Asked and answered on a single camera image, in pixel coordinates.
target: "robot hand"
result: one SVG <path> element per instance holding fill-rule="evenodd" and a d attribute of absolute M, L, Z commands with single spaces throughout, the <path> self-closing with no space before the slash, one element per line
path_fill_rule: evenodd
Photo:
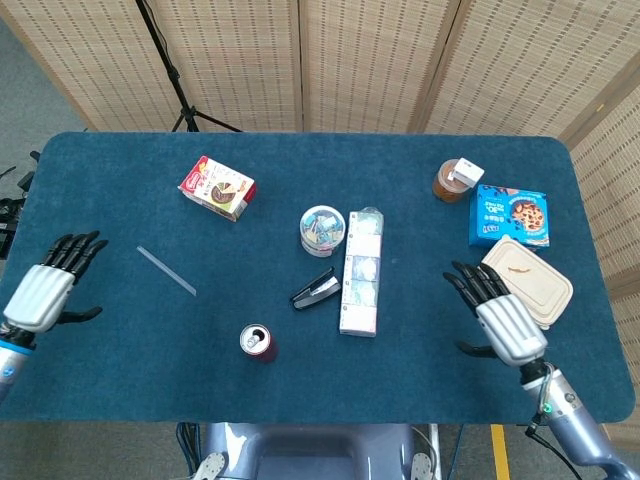
<path fill-rule="evenodd" d="M 4 310 L 5 330 L 13 327 L 13 330 L 41 333 L 56 323 L 90 320 L 102 311 L 100 307 L 84 313 L 62 311 L 71 289 L 93 257 L 109 243 L 107 240 L 92 243 L 99 234 L 98 231 L 68 234 L 53 244 L 42 263 L 31 267 L 11 297 Z"/>
<path fill-rule="evenodd" d="M 84 313 L 62 311 L 93 257 L 109 243 L 92 243 L 98 235 L 95 231 L 60 237 L 42 263 L 29 269 L 9 300 L 0 325 L 0 403 L 35 349 L 36 333 L 51 330 L 57 323 L 91 320 L 102 311 L 100 307 Z"/>
<path fill-rule="evenodd" d="M 580 478 L 573 466 L 536 433 L 544 418 L 569 459 L 584 466 L 597 466 L 607 480 L 640 480 L 640 476 L 615 453 L 586 407 L 562 372 L 544 360 L 547 340 L 524 304 L 509 292 L 500 276 L 488 265 L 479 267 L 453 262 L 465 278 L 444 273 L 478 318 L 490 347 L 472 347 L 458 342 L 464 353 L 475 357 L 500 358 L 519 367 L 522 388 L 537 404 L 527 436 L 551 449 Z"/>
<path fill-rule="evenodd" d="M 458 290 L 491 342 L 491 347 L 458 342 L 458 348 L 472 356 L 497 356 L 510 367 L 520 367 L 542 357 L 546 338 L 527 307 L 509 292 L 495 270 L 483 263 L 474 267 L 453 262 L 453 266 L 466 283 L 452 273 L 443 276 Z"/>

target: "stapler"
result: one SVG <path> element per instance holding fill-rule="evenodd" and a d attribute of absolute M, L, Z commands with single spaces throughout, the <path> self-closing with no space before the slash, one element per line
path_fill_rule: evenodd
<path fill-rule="evenodd" d="M 333 272 L 334 268 L 331 267 L 293 294 L 290 299 L 291 303 L 293 303 L 293 308 L 304 310 L 339 292 L 341 288 L 340 282 L 333 276 Z"/>

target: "red snack box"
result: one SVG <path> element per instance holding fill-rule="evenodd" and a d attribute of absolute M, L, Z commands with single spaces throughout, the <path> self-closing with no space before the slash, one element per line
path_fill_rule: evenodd
<path fill-rule="evenodd" d="M 178 188 L 194 202 L 233 222 L 256 194 L 252 178 L 204 155 Z"/>

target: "cookie image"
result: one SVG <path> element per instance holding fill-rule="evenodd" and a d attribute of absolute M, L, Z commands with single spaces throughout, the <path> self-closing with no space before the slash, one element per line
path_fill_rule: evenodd
<path fill-rule="evenodd" d="M 536 232 L 544 226 L 544 214 L 535 203 L 525 201 L 514 204 L 511 217 L 529 232 Z"/>
<path fill-rule="evenodd" d="M 233 200 L 233 197 L 235 196 L 236 196 L 236 190 L 235 188 L 233 188 L 233 185 L 231 185 L 228 182 L 218 183 L 211 190 L 211 198 L 216 203 L 220 203 L 220 204 L 229 203 L 231 200 Z"/>

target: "woven panel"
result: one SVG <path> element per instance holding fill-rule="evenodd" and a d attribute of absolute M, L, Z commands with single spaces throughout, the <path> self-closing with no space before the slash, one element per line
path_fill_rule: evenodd
<path fill-rule="evenodd" d="M 445 0 L 308 0 L 308 129 L 406 131 L 446 7 Z"/>
<path fill-rule="evenodd" d="M 167 130 L 179 104 L 128 0 L 3 0 L 5 21 L 98 130 Z"/>
<path fill-rule="evenodd" d="M 300 52 L 292 42 L 298 26 L 291 1 L 155 5 L 190 100 L 200 111 L 242 130 L 294 131 L 301 126 L 295 101 L 301 89 L 295 71 Z M 215 129 L 204 121 L 198 125 Z"/>
<path fill-rule="evenodd" d="M 605 277 L 640 266 L 640 87 L 571 155 Z"/>
<path fill-rule="evenodd" d="M 571 152 L 591 234 L 606 279 L 640 266 L 640 87 L 627 96 Z M 636 390 L 636 409 L 607 425 L 614 442 L 640 448 L 640 293 L 612 302 L 616 326 Z"/>
<path fill-rule="evenodd" d="M 429 132 L 560 134 L 640 45 L 637 0 L 477 0 Z"/>
<path fill-rule="evenodd" d="M 640 294 L 615 301 L 612 306 L 636 390 L 636 408 L 624 423 L 607 425 L 607 432 L 615 443 L 640 449 Z"/>

